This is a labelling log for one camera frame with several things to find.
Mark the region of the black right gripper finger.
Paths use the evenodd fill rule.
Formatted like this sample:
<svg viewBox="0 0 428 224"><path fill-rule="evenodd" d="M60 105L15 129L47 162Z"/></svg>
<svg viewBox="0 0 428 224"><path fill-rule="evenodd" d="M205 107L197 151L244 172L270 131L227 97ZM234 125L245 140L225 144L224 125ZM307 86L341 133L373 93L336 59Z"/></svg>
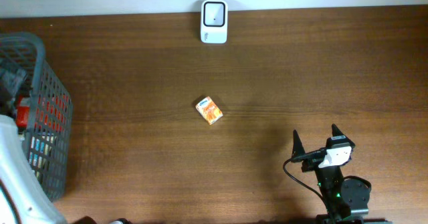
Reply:
<svg viewBox="0 0 428 224"><path fill-rule="evenodd" d="M298 135L297 130L293 130L293 149L292 149L292 158L297 158L298 156L302 156L306 153L304 150L302 141Z"/></svg>
<svg viewBox="0 0 428 224"><path fill-rule="evenodd" d="M340 140L345 139L346 136L342 133L342 131L337 127L337 125L332 124L332 140Z"/></svg>

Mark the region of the orange tissue pack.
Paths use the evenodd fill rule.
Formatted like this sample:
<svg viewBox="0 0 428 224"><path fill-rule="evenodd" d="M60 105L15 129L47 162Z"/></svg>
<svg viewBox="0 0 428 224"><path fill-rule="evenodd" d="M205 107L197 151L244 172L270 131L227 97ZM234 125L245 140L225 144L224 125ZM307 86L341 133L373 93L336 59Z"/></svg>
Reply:
<svg viewBox="0 0 428 224"><path fill-rule="evenodd" d="M195 108L209 125L214 124L218 119L223 117L222 111L209 96L198 102Z"/></svg>

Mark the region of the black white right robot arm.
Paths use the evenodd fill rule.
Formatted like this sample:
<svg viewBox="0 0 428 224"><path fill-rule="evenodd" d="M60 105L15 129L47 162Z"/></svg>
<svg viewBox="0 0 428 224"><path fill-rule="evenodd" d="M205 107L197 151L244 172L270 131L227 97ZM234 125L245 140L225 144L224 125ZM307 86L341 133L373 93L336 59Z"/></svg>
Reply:
<svg viewBox="0 0 428 224"><path fill-rule="evenodd" d="M345 177L341 167L351 161L355 143L332 125L332 136L326 146L306 152L296 130L290 162L302 164L302 172L315 172L327 214L317 215L317 223L363 223L368 214L371 183L356 176Z"/></svg>

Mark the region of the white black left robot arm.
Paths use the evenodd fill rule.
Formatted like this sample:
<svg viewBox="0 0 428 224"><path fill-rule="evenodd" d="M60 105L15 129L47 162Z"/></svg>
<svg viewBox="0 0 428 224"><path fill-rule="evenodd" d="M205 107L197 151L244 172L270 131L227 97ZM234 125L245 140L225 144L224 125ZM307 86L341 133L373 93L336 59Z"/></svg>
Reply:
<svg viewBox="0 0 428 224"><path fill-rule="evenodd" d="M75 120L64 196L51 202L1 119L1 222L306 223L283 171L287 122L226 117Z"/></svg>

